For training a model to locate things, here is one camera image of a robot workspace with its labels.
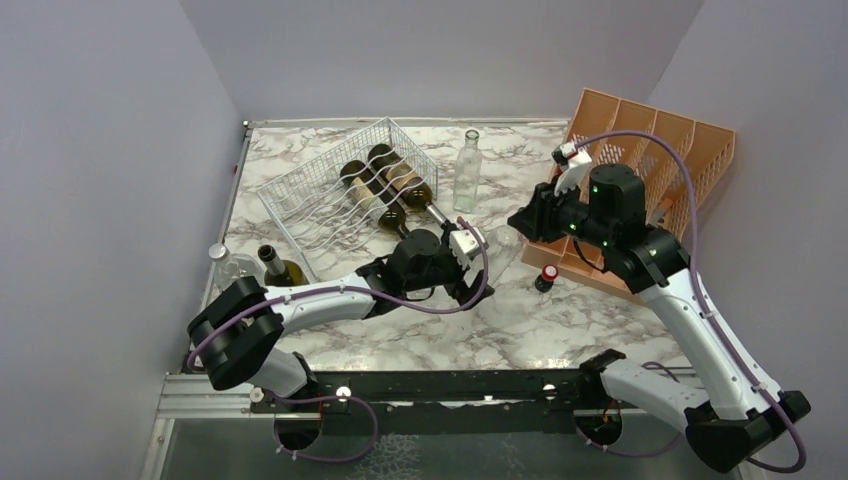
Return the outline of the dark-neck green wine bottle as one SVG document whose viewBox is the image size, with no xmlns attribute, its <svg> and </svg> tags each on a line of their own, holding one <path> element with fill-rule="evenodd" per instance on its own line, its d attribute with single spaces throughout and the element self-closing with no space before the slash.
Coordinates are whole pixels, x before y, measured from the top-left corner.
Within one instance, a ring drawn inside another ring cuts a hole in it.
<svg viewBox="0 0 848 480">
<path fill-rule="evenodd" d="M 361 208 L 366 216 L 374 220 L 383 230 L 395 233 L 404 239 L 410 233 L 407 227 L 407 215 L 394 194 L 375 177 L 371 170 L 360 160 L 346 163 L 340 170 L 340 180 L 345 194 Z"/>
</svg>

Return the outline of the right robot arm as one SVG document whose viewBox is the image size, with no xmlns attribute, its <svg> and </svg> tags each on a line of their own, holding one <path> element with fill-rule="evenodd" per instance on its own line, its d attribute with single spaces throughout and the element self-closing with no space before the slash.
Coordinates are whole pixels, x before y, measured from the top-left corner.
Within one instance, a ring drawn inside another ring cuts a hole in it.
<svg viewBox="0 0 848 480">
<path fill-rule="evenodd" d="M 781 388 L 743 349 L 705 296 L 680 241 L 647 223 L 645 186 L 631 168 L 596 166 L 586 190 L 557 192 L 540 183 L 508 224 L 532 242 L 569 237 L 598 248 L 605 269 L 663 322 L 702 383 L 685 386 L 608 350 L 580 367 L 577 393 L 585 404 L 616 399 L 644 410 L 681 432 L 698 458 L 720 473 L 792 431 L 810 412 L 803 393 Z"/>
</svg>

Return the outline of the silver-neck green wine bottle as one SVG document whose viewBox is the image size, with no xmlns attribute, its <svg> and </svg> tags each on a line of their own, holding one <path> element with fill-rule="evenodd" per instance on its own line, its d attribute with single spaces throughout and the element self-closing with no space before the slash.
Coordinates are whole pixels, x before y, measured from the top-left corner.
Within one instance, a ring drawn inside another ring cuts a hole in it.
<svg viewBox="0 0 848 480">
<path fill-rule="evenodd" d="M 367 154 L 367 166 L 411 210 L 426 213 L 440 227 L 452 223 L 436 206 L 429 184 L 393 147 L 385 143 L 372 147 Z"/>
</svg>

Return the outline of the clear textured glass bottle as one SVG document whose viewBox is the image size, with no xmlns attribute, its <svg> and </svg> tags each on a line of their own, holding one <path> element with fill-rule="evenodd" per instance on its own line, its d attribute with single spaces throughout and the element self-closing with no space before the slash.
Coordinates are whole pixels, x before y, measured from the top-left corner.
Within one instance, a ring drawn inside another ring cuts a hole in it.
<svg viewBox="0 0 848 480">
<path fill-rule="evenodd" d="M 487 235 L 489 278 L 494 282 L 522 252 L 524 238 L 512 227 L 501 225 Z"/>
</svg>

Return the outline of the clear square glass bottle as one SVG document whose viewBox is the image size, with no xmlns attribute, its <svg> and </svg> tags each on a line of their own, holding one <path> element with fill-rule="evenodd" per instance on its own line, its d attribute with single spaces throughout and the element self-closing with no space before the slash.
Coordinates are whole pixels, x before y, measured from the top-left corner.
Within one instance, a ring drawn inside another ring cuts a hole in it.
<svg viewBox="0 0 848 480">
<path fill-rule="evenodd" d="M 480 134 L 469 129 L 464 134 L 464 145 L 459 150 L 455 162 L 453 208 L 455 211 L 470 214 L 476 206 L 480 171 L 483 163 L 479 149 Z"/>
</svg>

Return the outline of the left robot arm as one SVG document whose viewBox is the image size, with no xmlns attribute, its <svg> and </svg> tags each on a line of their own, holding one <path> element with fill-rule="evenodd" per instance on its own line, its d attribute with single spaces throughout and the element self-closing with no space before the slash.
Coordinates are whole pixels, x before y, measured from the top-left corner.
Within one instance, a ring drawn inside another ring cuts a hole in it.
<svg viewBox="0 0 848 480">
<path fill-rule="evenodd" d="M 194 346 L 187 363 L 200 363 L 214 389 L 241 384 L 262 388 L 290 410 L 313 401 L 317 381 L 304 357 L 282 352 L 283 336 L 341 320 L 365 320 L 404 307 L 438 314 L 409 299 L 411 292 L 443 288 L 454 312 L 493 294 L 482 233 L 449 224 L 442 236 L 412 231 L 394 251 L 332 281 L 262 287 L 253 276 L 235 280 L 188 325 Z"/>
</svg>

